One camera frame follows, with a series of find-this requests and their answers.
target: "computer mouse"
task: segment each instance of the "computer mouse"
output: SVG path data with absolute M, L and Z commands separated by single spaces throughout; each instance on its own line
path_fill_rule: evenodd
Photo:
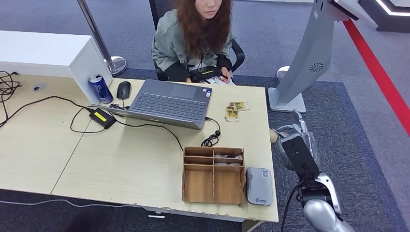
M 118 89 L 117 89 L 117 98 L 125 99 L 130 96 L 130 89 L 131 89 L 131 83 L 128 81 L 123 81 L 119 83 Z

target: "wooden organizer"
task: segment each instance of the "wooden organizer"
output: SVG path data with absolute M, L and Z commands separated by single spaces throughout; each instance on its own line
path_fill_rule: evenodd
M 220 166 L 220 163 L 239 165 Z M 242 148 L 186 147 L 182 173 L 182 200 L 199 203 L 241 204 L 245 198 Z

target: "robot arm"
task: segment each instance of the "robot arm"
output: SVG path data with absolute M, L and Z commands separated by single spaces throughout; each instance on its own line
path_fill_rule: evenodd
M 301 180 L 296 189 L 296 199 L 302 205 L 305 218 L 318 232 L 354 232 L 341 218 L 342 212 L 331 178 L 319 170 L 320 158 L 313 134 L 308 132 L 300 113 L 294 113 L 300 125 L 279 128 L 278 131 L 293 129 L 296 133 L 279 138 L 277 148 L 284 165 L 295 171 Z

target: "woman's hand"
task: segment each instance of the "woman's hand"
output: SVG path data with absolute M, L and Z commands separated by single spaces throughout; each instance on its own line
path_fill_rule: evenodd
M 221 76 L 220 80 L 228 84 L 231 81 L 231 75 L 229 74 L 228 69 L 225 67 L 222 67 L 221 71 L 222 71 L 222 75 L 226 76 L 227 78 Z

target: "black office chair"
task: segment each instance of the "black office chair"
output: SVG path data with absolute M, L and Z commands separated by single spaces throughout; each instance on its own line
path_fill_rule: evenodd
M 175 0 L 149 0 L 149 4 L 151 5 L 151 12 L 152 12 L 152 19 L 154 20 L 155 30 L 157 30 L 157 25 L 159 19 L 164 16 L 167 11 L 172 10 L 174 7 L 172 6 L 172 2 Z M 238 45 L 235 40 L 231 40 L 232 42 L 232 50 L 235 52 L 236 55 L 236 63 L 232 67 L 232 72 L 234 72 L 245 60 L 245 54 L 243 53 L 242 48 Z M 157 66 L 154 62 L 155 71 L 157 72 L 158 80 L 161 81 L 168 81 L 168 76 Z

